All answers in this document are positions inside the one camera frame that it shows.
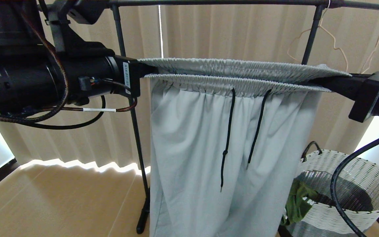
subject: elastic waistband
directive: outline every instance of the elastic waistband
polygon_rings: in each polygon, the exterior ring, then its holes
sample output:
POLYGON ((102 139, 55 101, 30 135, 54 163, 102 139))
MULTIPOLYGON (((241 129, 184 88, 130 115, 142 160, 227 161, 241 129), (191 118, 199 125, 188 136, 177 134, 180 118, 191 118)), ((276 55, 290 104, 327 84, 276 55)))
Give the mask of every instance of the elastic waistband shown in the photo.
POLYGON ((264 96, 268 90, 271 90, 271 94, 312 91, 331 92, 331 90, 319 86, 304 86, 247 78, 182 74, 149 74, 146 78, 158 79, 161 83, 163 82, 167 86, 176 87, 180 90, 222 96, 229 96, 232 89, 235 89, 237 97, 264 96))
POLYGON ((291 63, 178 58, 152 58, 139 61, 156 66, 160 74, 250 78, 291 84, 304 83, 320 77, 352 76, 347 72, 330 69, 326 65, 307 66, 291 63))

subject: garment rack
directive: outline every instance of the garment rack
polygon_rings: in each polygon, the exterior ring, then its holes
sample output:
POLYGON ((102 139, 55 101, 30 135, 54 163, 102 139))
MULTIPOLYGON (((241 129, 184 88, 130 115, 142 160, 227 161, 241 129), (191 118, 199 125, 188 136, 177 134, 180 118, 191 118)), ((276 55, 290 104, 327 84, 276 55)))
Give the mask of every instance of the garment rack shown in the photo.
MULTIPOLYGON (((318 30, 318 25, 322 17, 322 11, 328 7, 328 0, 111 0, 109 7, 113 12, 120 54, 126 56, 125 44, 122 34, 121 18, 119 13, 120 6, 156 6, 156 5, 298 5, 298 6, 316 6, 314 13, 311 31, 308 37, 308 42, 305 47, 302 64, 306 65, 313 48, 314 39, 318 30)), ((332 0, 329 8, 357 8, 378 10, 379 4, 364 3, 358 1, 332 0)), ((132 99, 129 99, 130 105, 133 104, 132 99)), ((143 155, 141 153, 141 141, 138 129, 137 115, 135 108, 131 110, 131 119, 133 122, 134 135, 137 144, 137 152, 140 162, 141 175, 143 177, 144 192, 146 199, 144 201, 141 215, 137 224, 137 234, 144 232, 146 221, 150 212, 150 188, 147 183, 146 171, 144 169, 143 155)))

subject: basket handle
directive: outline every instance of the basket handle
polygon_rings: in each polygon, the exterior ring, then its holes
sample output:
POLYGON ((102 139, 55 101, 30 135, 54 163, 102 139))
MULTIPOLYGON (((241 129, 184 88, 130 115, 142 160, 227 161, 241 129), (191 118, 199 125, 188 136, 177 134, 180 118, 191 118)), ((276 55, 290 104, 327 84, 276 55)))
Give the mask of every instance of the basket handle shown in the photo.
POLYGON ((305 148, 304 150, 304 153, 302 153, 302 156, 301 156, 301 160, 302 162, 305 162, 307 161, 307 152, 308 150, 311 148, 312 145, 315 145, 317 147, 317 150, 319 150, 319 154, 321 155, 322 154, 322 150, 320 148, 320 146, 318 145, 318 143, 316 141, 311 141, 307 147, 305 148))

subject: curtain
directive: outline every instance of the curtain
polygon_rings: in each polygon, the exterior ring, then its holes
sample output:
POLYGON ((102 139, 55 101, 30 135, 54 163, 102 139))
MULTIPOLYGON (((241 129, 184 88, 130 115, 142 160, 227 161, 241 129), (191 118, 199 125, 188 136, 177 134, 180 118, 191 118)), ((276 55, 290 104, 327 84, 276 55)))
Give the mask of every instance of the curtain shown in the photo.
MULTIPOLYGON (((127 56, 132 58, 160 57, 159 15, 157 6, 121 7, 122 30, 127 56)), ((71 27, 86 41, 102 42, 119 55, 119 46, 112 13, 106 9, 94 25, 77 24, 71 27)), ((45 35, 52 41, 49 27, 43 22, 45 35)), ((141 80, 141 98, 137 105, 141 144, 145 165, 150 165, 150 102, 149 80, 141 80)), ((106 96, 107 108, 128 106, 128 100, 119 95, 106 96)), ((101 106, 99 98, 91 99, 89 108, 101 106)), ((82 123, 97 112, 61 111, 44 124, 66 125, 82 123)), ((45 130, 18 124, 1 123, 0 131, 17 161, 32 159, 78 159, 83 163, 96 161, 98 166, 116 162, 120 167, 138 162, 134 130, 129 112, 107 113, 90 126, 72 130, 45 130)))
MULTIPOLYGON (((311 27, 314 10, 314 6, 161 6, 164 56, 296 63, 286 51, 295 37, 311 27)), ((379 11, 329 9, 322 25, 336 37, 336 47, 346 53, 349 72, 358 73, 378 39, 379 11)), ((290 49, 299 60, 308 33, 290 49)), ((318 29, 308 64, 345 70, 342 54, 332 48, 332 38, 318 29)), ((379 45, 367 73, 378 70, 379 45)), ((343 96, 325 93, 309 140, 327 149, 353 152, 370 120, 347 119, 352 105, 343 96)))
POLYGON ((313 125, 321 66, 147 59, 150 236, 274 237, 313 125))

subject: beige curtain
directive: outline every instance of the beige curtain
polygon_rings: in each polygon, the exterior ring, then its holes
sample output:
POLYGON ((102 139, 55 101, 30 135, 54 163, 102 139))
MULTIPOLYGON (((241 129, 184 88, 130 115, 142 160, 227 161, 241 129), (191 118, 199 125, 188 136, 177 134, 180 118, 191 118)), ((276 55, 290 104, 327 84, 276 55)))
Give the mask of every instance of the beige curtain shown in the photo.
MULTIPOLYGON (((127 56, 132 58, 160 57, 158 6, 121 7, 122 30, 127 56)), ((52 41, 49 27, 45 35, 52 41)), ((94 25, 77 24, 74 29, 84 40, 102 42, 119 55, 119 46, 112 12, 106 9, 94 25)), ((146 166, 150 161, 150 109, 149 81, 141 81, 141 98, 137 105, 143 157, 146 166)), ((107 108, 128 106, 128 100, 119 95, 108 95, 107 108)), ((86 107, 101 106, 100 99, 92 99, 86 107)), ((85 122, 97 112, 61 111, 44 124, 64 125, 85 122)), ((56 131, 1 123, 0 131, 18 162, 32 159, 61 159, 65 162, 78 159, 83 163, 96 161, 98 166, 117 162, 120 167, 138 162, 138 153, 129 112, 105 113, 96 123, 73 130, 56 131)))
MULTIPOLYGON (((295 63, 286 51, 301 31, 311 27, 314 11, 314 6, 162 6, 164 56, 295 63)), ((358 73, 378 38, 379 11, 329 9, 322 25, 346 53, 348 71, 358 73)), ((300 60, 308 33, 290 50, 300 60)), ((345 70, 342 54, 332 48, 332 38, 319 29, 308 64, 325 63, 345 70)), ((379 46, 368 72, 377 70, 379 46)), ((310 140, 328 149, 352 152, 370 123, 348 119, 352 104, 336 93, 324 94, 310 140)))

